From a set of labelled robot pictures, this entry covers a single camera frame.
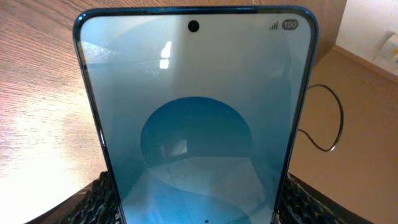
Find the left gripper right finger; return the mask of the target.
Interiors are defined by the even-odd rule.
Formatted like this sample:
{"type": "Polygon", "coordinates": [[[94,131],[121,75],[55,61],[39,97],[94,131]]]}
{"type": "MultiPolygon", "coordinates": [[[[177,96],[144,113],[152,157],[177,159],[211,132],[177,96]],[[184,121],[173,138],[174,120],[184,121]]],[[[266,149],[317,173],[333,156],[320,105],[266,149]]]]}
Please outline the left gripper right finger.
{"type": "Polygon", "coordinates": [[[278,206],[281,224],[371,224],[293,174],[287,174],[278,206]]]}

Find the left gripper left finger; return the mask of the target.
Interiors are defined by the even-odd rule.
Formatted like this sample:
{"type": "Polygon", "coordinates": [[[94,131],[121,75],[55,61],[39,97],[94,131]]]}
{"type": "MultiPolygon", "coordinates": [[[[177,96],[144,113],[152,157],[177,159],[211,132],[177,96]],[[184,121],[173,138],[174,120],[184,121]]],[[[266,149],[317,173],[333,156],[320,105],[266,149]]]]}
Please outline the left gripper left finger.
{"type": "Polygon", "coordinates": [[[99,177],[75,195],[45,212],[30,223],[56,224],[117,224],[120,222],[119,206],[110,174],[99,177]]]}

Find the blue Galaxy smartphone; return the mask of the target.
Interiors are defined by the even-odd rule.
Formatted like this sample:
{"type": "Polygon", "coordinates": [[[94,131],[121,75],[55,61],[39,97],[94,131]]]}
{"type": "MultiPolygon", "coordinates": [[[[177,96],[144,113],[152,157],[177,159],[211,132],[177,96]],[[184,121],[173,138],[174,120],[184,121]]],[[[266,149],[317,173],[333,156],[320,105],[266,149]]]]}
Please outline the blue Galaxy smartphone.
{"type": "Polygon", "coordinates": [[[274,223],[318,22],[301,6],[90,9],[73,42],[123,223],[274,223]]]}

